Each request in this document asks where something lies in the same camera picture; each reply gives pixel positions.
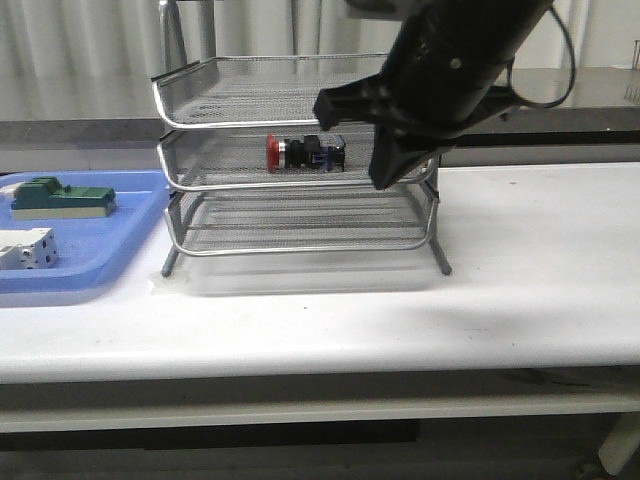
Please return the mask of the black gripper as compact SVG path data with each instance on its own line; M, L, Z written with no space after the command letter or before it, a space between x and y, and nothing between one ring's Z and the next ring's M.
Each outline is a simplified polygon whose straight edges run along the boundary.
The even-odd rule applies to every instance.
M387 189L456 146L442 134L472 117L522 43L521 9L411 9L379 74L322 89L313 113L324 131L376 125L369 176Z

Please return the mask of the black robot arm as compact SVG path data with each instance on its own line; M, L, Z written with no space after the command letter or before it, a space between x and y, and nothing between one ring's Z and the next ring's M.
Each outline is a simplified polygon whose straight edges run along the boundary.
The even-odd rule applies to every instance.
M374 125L369 176L390 187L475 125L518 105L496 79L552 7L549 1L417 1L380 71L323 89L323 130Z

